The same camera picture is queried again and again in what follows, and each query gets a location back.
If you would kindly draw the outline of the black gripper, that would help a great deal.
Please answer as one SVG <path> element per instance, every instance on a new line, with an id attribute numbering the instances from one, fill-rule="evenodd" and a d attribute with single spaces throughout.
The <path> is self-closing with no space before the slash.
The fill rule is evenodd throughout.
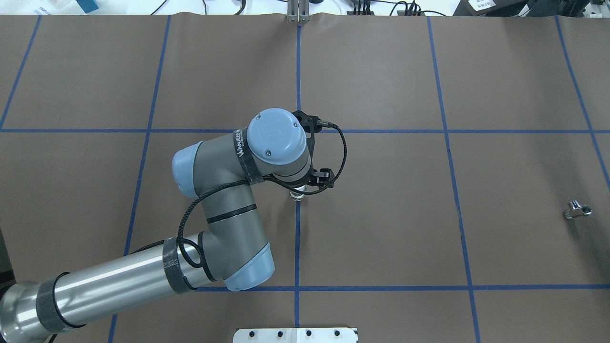
<path id="1" fill-rule="evenodd" d="M 306 133 L 307 151 L 311 163 L 308 174 L 306 175 L 306 178 L 303 178 L 303 181 L 307 181 L 307 185 L 309 186 L 318 187 L 319 190 L 324 187 L 333 188 L 333 170 L 318 170 L 313 167 L 315 134 L 321 132 L 323 128 L 333 128 L 333 124 L 329 121 L 319 119 L 318 116 L 307 115 L 300 110 L 293 111 L 292 114 L 299 121 L 300 126 Z"/>

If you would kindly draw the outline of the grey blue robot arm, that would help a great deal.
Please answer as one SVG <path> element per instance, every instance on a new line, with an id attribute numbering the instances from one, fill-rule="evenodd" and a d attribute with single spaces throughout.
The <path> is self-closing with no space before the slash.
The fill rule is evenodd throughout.
<path id="1" fill-rule="evenodd" d="M 339 174 L 313 166 L 315 134 L 336 124 L 270 108 L 248 126 L 178 151 L 174 180 L 193 202 L 177 234 L 110 262 L 1 293 L 1 341 L 43 343 L 90 322 L 172 295 L 224 282 L 237 292 L 266 282 L 275 265 L 252 186 L 273 182 L 291 194 L 333 187 Z"/>

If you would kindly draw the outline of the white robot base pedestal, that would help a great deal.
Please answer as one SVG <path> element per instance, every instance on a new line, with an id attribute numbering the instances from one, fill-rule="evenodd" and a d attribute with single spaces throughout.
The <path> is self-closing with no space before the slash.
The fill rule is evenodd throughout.
<path id="1" fill-rule="evenodd" d="M 233 336 L 233 343 L 357 343 L 357 328 L 244 328 Z"/>

